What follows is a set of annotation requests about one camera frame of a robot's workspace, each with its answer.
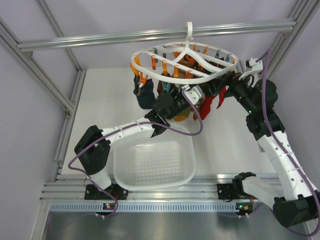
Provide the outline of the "white round clip hanger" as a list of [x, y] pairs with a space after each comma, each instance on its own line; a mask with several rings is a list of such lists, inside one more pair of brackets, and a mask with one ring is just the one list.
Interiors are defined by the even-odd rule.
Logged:
[[188, 22], [184, 41], [136, 51], [129, 66], [139, 78], [138, 87], [144, 87], [149, 77], [177, 85], [202, 84], [237, 67], [239, 58], [232, 52], [192, 40], [193, 23]]

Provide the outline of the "red santa sock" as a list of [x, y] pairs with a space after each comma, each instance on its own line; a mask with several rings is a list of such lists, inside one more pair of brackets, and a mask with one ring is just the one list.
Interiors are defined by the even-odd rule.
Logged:
[[219, 92], [219, 94], [218, 94], [218, 97], [219, 97], [219, 101], [218, 101], [218, 105], [217, 105], [217, 109], [219, 109], [221, 106], [222, 106], [222, 104], [223, 104], [223, 102], [224, 102], [224, 100], [225, 100], [225, 93], [227, 92], [227, 87], [226, 86], [224, 86], [221, 90], [220, 90], [220, 92]]

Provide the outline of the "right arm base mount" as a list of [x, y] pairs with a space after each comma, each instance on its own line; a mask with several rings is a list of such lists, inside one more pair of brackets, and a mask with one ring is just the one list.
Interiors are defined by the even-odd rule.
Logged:
[[249, 177], [256, 177], [257, 175], [252, 172], [241, 172], [236, 175], [231, 183], [218, 183], [217, 193], [218, 199], [225, 202], [231, 202], [238, 199], [249, 199], [250, 195], [244, 192], [243, 180]]

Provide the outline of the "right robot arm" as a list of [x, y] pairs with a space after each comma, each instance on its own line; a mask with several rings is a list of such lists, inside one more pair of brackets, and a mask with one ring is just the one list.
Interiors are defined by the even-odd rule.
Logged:
[[242, 172], [232, 179], [238, 198], [253, 196], [267, 205], [285, 228], [320, 217], [320, 192], [307, 178], [297, 160], [280, 118], [274, 111], [278, 99], [276, 85], [260, 79], [254, 86], [237, 73], [219, 78], [218, 92], [233, 97], [247, 111], [246, 125], [261, 151], [277, 173], [281, 189], [263, 182], [252, 172]]

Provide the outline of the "plain red sock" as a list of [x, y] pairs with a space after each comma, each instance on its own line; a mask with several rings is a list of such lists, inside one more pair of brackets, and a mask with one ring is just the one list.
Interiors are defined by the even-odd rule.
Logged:
[[200, 106], [199, 115], [200, 119], [203, 121], [208, 114], [211, 112], [211, 104], [213, 100], [215, 99], [215, 96], [206, 96], [204, 98], [203, 103]]

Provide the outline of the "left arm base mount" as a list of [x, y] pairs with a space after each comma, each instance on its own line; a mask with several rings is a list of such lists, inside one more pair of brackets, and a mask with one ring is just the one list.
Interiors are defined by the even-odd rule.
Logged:
[[[122, 188], [118, 184], [112, 184], [105, 189], [107, 193], [112, 195], [116, 200], [126, 200], [128, 196], [128, 190]], [[85, 188], [84, 194], [85, 200], [111, 200], [112, 198], [98, 190], [93, 184], [88, 184]]]

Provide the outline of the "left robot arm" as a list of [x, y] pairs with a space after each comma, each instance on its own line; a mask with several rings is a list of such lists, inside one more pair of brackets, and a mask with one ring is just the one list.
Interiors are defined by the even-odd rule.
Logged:
[[74, 147], [75, 158], [82, 165], [81, 172], [91, 181], [97, 195], [103, 199], [109, 198], [113, 194], [113, 186], [106, 167], [112, 150], [134, 141], [157, 137], [166, 130], [187, 135], [172, 128], [169, 121], [189, 108], [199, 121], [203, 121], [197, 106], [216, 96], [222, 103], [225, 92], [226, 87], [219, 86], [215, 80], [194, 86], [184, 85], [180, 89], [162, 92], [146, 102], [144, 108], [149, 112], [136, 121], [104, 129], [97, 125], [90, 126]]

